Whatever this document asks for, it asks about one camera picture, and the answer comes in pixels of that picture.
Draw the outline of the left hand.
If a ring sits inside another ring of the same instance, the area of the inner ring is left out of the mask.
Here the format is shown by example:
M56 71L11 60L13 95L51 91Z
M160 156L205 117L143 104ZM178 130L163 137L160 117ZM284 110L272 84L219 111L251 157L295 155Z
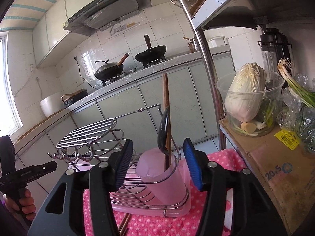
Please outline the left hand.
M19 203L22 206L22 212L26 215L27 220L33 221L36 216L36 206L34 202L34 198L32 197L31 192L26 189L25 197L19 200ZM3 194L3 204L7 208L7 210L18 219L17 212L20 210L18 204L14 200L12 200L8 195Z

